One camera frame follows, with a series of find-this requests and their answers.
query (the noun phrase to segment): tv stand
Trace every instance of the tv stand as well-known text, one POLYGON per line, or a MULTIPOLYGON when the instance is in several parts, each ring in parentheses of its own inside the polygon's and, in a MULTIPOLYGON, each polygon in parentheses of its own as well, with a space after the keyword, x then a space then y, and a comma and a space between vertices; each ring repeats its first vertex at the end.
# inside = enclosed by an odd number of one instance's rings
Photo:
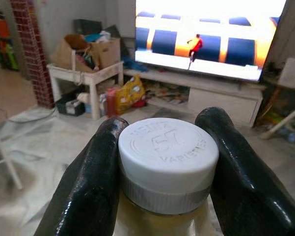
POLYGON ((124 74, 139 74, 143 79, 190 87, 186 104, 172 105, 157 98, 149 100, 149 104, 187 113, 199 113, 207 107, 221 107, 237 125, 252 127, 263 99, 261 86, 257 84, 214 80, 205 75, 159 72, 155 69, 148 72, 124 70, 124 74))

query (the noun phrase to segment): white jar lid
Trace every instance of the white jar lid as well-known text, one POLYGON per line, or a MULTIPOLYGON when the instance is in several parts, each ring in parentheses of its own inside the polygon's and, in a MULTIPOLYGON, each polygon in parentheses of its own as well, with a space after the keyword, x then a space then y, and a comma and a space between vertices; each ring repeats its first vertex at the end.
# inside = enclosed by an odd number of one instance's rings
POLYGON ((160 214, 199 207, 209 194, 218 148, 203 129, 171 118, 150 118, 119 137, 122 188, 137 205, 160 214))

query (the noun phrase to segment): jar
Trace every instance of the jar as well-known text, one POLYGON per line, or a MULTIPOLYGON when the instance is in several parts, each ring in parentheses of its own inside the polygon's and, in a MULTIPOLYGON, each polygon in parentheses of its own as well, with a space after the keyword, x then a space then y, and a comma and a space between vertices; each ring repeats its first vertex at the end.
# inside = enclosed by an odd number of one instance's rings
POLYGON ((115 236, 213 235, 207 197, 218 148, 203 129, 150 118, 119 137, 121 194, 115 236))

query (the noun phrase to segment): black basket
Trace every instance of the black basket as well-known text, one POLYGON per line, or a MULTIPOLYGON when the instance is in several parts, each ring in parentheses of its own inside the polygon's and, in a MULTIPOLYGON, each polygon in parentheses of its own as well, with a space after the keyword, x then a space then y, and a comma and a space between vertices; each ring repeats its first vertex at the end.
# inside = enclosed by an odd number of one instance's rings
POLYGON ((66 108, 65 104, 67 102, 70 102, 75 99, 76 99, 75 92, 71 92, 71 93, 63 95, 61 99, 56 101, 55 105, 57 106, 59 113, 64 114, 64 115, 74 116, 74 117, 78 117, 78 116, 82 115, 85 112, 84 103, 80 103, 79 105, 74 107, 74 114, 67 112, 67 108, 66 108))

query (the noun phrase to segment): cardboard box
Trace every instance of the cardboard box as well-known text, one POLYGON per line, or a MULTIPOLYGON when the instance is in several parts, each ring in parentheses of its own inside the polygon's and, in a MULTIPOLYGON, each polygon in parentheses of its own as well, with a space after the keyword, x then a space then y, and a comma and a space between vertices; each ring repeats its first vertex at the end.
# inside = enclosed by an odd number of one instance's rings
POLYGON ((120 62, 120 39, 111 38, 109 42, 96 43, 100 63, 99 68, 104 69, 120 62))

